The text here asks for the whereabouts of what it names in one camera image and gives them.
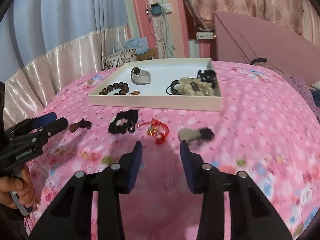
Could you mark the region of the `person's left hand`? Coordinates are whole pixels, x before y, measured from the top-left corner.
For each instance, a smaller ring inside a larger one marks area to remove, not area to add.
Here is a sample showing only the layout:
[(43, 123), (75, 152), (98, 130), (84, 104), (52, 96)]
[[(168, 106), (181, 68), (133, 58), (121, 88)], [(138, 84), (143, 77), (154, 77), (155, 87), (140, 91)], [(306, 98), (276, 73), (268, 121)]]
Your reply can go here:
[(1, 204), (16, 209), (17, 205), (10, 196), (10, 192), (17, 192), (20, 203), (25, 207), (35, 204), (35, 191), (27, 164), (21, 169), (22, 178), (2, 177), (0, 182)]

